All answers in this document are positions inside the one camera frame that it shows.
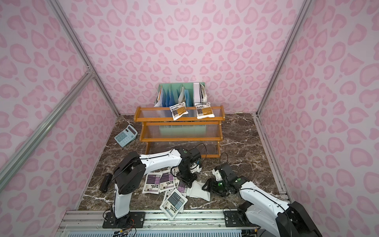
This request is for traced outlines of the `yellow label coffee bag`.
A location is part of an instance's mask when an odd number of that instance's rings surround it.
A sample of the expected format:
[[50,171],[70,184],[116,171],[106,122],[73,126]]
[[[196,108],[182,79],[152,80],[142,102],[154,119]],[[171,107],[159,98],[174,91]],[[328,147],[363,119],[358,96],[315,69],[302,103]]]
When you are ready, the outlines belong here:
[[215,117],[210,102],[197,103],[197,104],[195,104],[195,108],[196,108],[197,119],[214,118]]
[[170,108],[170,111],[172,112],[173,120],[178,120],[183,115],[188,114],[185,102],[170,106],[169,108]]

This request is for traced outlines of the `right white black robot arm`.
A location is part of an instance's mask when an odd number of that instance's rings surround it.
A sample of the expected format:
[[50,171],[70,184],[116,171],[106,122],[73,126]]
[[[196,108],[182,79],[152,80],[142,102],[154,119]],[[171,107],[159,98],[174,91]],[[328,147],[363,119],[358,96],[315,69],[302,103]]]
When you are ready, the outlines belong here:
[[320,237],[305,208],[297,201],[292,203],[280,200],[262,189],[244,176],[238,176],[228,163],[212,170],[202,190],[227,197],[239,194],[245,200],[239,208],[251,224],[265,229],[275,237]]

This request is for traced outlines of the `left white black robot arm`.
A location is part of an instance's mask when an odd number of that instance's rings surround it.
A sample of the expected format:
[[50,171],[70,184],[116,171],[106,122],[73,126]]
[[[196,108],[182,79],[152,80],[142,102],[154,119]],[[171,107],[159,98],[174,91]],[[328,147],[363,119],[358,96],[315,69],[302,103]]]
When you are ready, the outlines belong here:
[[178,168],[178,179],[187,187],[197,179],[197,175],[191,168],[200,164],[201,153],[197,148],[186,150],[174,148],[172,150],[150,154],[139,155],[130,152],[114,170],[113,181],[115,181],[115,199],[113,213],[116,219],[127,217],[130,213],[130,201],[132,193],[138,189],[142,178],[156,170],[164,168]]

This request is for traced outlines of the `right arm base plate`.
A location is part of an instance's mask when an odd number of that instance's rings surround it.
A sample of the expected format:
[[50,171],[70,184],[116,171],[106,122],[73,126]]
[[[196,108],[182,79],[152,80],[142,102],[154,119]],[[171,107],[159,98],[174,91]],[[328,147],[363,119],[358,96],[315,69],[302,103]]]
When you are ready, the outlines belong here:
[[223,210],[226,227],[254,227],[256,224],[252,224],[246,217],[245,213],[241,210]]

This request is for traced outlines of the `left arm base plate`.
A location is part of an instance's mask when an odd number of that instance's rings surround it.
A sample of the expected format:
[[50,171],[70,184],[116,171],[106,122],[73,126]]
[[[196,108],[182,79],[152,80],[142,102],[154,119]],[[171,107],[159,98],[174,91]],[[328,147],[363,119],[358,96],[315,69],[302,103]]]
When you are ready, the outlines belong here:
[[113,212],[107,212],[102,225],[103,229],[136,229],[143,228],[145,212],[129,212],[124,217],[116,218]]

